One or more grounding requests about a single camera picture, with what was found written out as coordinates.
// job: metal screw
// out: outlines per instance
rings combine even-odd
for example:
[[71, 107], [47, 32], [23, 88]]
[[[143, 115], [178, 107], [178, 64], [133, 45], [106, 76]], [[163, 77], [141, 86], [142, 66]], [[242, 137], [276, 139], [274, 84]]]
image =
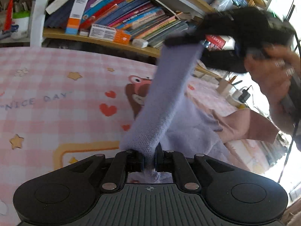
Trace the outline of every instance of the metal screw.
[[112, 190], [112, 189], [117, 188], [117, 185], [114, 184], [113, 182], [106, 182], [102, 185], [102, 188], [106, 189], [106, 190]]
[[195, 190], [198, 189], [200, 186], [195, 182], [188, 182], [187, 184], [184, 185], [184, 187], [189, 190]]

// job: orange and white box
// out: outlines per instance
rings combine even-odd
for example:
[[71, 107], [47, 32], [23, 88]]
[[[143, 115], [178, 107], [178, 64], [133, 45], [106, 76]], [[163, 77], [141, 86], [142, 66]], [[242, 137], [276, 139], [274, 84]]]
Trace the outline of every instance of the orange and white box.
[[120, 44], [129, 44], [131, 35], [123, 30], [116, 29], [105, 25], [92, 24], [89, 37], [109, 40]]
[[76, 35], [88, 0], [75, 0], [68, 19], [66, 34]]

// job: human hand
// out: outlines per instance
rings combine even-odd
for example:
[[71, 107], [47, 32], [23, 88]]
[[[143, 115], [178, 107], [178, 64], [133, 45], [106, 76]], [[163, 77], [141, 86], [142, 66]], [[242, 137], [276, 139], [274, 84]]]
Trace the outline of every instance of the human hand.
[[292, 74], [297, 72], [300, 76], [300, 58], [285, 46], [275, 45], [264, 49], [270, 59], [257, 60], [247, 55], [244, 65], [267, 97], [270, 108], [275, 112], [283, 112], [280, 101], [288, 93]]

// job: white eraser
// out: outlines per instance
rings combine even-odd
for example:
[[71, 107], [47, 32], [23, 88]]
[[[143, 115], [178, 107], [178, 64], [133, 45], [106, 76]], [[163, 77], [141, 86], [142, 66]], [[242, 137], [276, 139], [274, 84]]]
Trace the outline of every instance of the white eraser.
[[148, 42], [143, 39], [134, 39], [132, 42], [132, 45], [134, 47], [138, 47], [138, 48], [145, 48], [145, 47], [147, 47]]

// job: white shelf post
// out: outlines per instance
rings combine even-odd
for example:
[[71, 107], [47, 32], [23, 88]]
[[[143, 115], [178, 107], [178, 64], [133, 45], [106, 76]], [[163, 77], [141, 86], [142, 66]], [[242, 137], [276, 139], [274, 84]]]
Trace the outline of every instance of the white shelf post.
[[45, 22], [45, 9], [48, 0], [36, 0], [30, 33], [30, 46], [41, 47], [43, 42], [43, 28]]

